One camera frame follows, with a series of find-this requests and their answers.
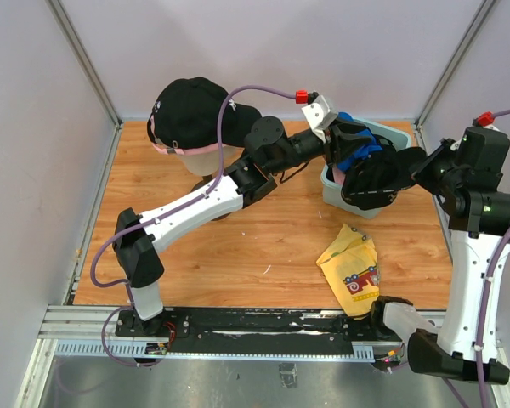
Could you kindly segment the blue cap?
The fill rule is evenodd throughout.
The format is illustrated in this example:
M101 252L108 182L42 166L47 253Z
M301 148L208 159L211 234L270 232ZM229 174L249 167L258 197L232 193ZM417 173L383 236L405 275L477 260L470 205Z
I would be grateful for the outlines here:
M380 144L379 139L374 135L374 133L367 125L362 122L357 122L349 113L344 111L338 113L338 118L346 122L352 122L356 125L363 125L364 128L359 132L354 133L354 135L368 137L370 141L363 145L357 144L355 146L355 150L352 150L348 157L335 165L336 169L346 173L358 160L364 161L365 159L368 159L373 153L383 151L383 147Z

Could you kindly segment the black gold-logo baseball cap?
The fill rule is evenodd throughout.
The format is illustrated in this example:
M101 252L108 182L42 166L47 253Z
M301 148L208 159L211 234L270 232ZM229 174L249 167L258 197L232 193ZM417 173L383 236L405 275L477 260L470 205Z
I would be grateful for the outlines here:
M358 160L345 173L341 197L363 211L389 206L401 191L416 184L411 179L411 168L426 157L423 148L410 147L384 149L364 161Z

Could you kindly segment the pink sport baseball cap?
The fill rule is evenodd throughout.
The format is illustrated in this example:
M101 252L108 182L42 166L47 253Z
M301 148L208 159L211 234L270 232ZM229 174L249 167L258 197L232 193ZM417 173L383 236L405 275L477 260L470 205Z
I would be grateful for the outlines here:
M218 151L219 150L218 143L210 144L210 145L205 146L205 147L194 148L194 149L181 149L179 147L170 147L170 146L166 146L164 144L158 144L159 139L155 135L155 119L154 119L154 116L150 117L150 119L148 121L148 126L149 126L148 127L149 135L153 136L154 140L155 140L155 142L152 144L153 148L157 152L159 152L160 154L169 155L169 156L170 155L197 156L197 155L201 155L201 154L212 153L214 151Z

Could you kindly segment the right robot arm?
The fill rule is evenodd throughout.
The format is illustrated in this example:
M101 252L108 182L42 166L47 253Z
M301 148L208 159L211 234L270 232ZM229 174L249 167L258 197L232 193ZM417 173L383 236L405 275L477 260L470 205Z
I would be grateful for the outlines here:
M510 194L500 192L509 137L492 125L467 127L460 141L444 139L411 168L413 181L442 197L449 217L452 279L441 326L408 301L379 297L371 306L370 334L397 336L415 373L479 384L505 385L499 362L496 314L510 253Z

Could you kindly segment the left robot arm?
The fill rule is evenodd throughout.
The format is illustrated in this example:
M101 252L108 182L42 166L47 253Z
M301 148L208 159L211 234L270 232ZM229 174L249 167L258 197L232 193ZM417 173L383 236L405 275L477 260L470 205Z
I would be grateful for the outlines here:
M265 116L252 125L242 156L220 178L154 210L121 212L112 247L127 277L137 328L153 337L165 326L158 281L165 271L160 255L171 244L215 218L262 200L276 188L276 175L318 157L338 164L370 141L365 125L340 117L326 127L287 136L281 120Z

